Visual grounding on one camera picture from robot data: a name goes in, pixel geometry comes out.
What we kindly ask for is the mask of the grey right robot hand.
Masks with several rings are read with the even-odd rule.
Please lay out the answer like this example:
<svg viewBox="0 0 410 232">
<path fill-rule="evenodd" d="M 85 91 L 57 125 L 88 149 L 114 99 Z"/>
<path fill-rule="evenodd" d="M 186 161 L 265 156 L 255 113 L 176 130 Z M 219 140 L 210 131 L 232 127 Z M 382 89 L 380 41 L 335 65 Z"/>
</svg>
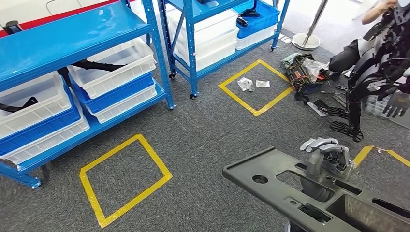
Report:
<svg viewBox="0 0 410 232">
<path fill-rule="evenodd" d="M 350 158 L 349 148 L 340 145 L 335 138 L 310 138 L 300 146 L 300 150 L 310 154 L 306 169 L 310 176 L 318 176 L 321 170 L 325 170 L 333 176 L 348 180 L 356 168 Z"/>
</svg>

